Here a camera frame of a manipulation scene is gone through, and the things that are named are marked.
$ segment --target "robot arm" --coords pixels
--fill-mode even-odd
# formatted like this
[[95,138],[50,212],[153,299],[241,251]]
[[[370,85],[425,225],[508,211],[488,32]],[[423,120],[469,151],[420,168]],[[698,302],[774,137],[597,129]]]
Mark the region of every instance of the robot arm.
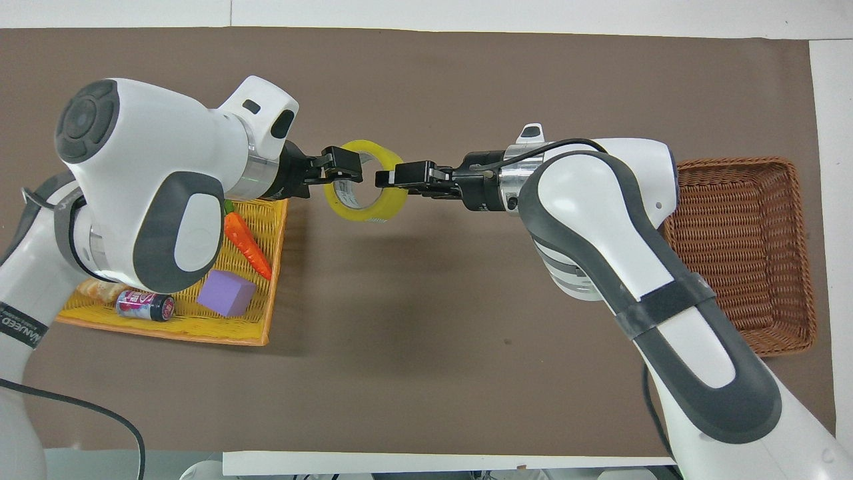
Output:
[[398,165],[377,185],[520,216],[557,286],[603,299],[640,350],[685,478],[852,478],[850,455],[658,234],[677,200],[666,146],[578,140],[545,143],[530,124],[506,151],[469,154],[457,169]]
[[[173,293],[216,260],[223,199],[309,195],[309,184],[361,181],[358,154],[304,155],[286,140],[299,105],[249,77],[219,108],[128,79],[104,79],[69,102],[56,128],[68,172],[25,190],[0,260],[0,378],[24,367],[87,276]],[[43,478],[44,454],[20,393],[0,389],[0,471]]]

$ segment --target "brown wicker basket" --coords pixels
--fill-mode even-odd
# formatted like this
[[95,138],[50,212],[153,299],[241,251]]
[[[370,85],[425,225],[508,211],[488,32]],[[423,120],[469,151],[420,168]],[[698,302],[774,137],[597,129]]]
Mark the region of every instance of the brown wicker basket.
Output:
[[708,280],[752,349],[775,356],[810,347],[814,294],[794,165],[782,158],[685,161],[678,186],[664,238]]

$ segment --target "can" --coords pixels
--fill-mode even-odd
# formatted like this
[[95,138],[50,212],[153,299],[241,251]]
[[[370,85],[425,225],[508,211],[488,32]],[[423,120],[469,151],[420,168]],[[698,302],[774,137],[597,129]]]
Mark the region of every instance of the can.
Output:
[[122,317],[165,322],[175,314],[175,299],[171,295],[125,290],[115,301],[115,311]]

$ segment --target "black strap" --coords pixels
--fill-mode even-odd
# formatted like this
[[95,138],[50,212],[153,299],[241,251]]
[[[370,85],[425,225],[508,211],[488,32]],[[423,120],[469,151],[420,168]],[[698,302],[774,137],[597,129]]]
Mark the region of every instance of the black strap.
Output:
[[717,294],[698,273],[676,278],[645,294],[640,301],[616,315],[616,321],[631,340],[688,308],[716,297]]

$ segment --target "tape roll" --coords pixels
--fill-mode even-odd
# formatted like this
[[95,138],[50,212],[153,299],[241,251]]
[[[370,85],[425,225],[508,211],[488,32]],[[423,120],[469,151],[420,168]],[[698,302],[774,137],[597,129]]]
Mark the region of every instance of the tape roll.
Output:
[[[399,155],[369,140],[353,140],[341,145],[341,148],[366,154],[361,155],[362,164],[376,159],[383,170],[393,170],[395,165],[403,163]],[[406,190],[388,187],[382,189],[379,198],[373,203],[362,206],[358,203],[352,191],[352,182],[349,180],[335,180],[331,184],[325,184],[323,190],[329,206],[335,213],[344,219],[356,222],[385,223],[400,211],[409,196]]]

